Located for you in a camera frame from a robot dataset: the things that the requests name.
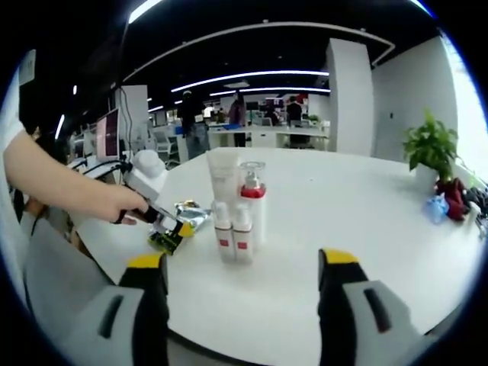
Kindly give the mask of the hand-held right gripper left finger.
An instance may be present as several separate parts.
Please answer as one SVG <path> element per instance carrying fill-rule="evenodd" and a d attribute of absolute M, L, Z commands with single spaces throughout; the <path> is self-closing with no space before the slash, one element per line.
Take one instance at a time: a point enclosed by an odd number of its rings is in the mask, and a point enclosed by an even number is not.
<path fill-rule="evenodd" d="M 132 258 L 76 317 L 64 355 L 72 365 L 168 365 L 167 296 L 165 254 Z"/>

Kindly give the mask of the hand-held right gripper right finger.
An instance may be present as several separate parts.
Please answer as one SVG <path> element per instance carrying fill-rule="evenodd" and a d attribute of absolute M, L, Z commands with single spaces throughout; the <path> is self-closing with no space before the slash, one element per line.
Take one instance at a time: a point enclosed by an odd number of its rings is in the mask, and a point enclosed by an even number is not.
<path fill-rule="evenodd" d="M 336 249 L 318 251 L 317 313 L 321 365 L 412 365 L 437 338 L 418 332 L 408 306 L 358 259 Z"/>

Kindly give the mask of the person's left hand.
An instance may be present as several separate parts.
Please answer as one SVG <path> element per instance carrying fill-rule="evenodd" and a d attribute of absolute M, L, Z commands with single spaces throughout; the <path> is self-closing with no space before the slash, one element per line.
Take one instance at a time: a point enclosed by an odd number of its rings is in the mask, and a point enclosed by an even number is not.
<path fill-rule="evenodd" d="M 102 198 L 97 209 L 98 218 L 111 223 L 136 225 L 136 219 L 130 212 L 148 211 L 149 205 L 146 200 L 135 191 L 120 185 L 108 185 L 104 189 Z"/>

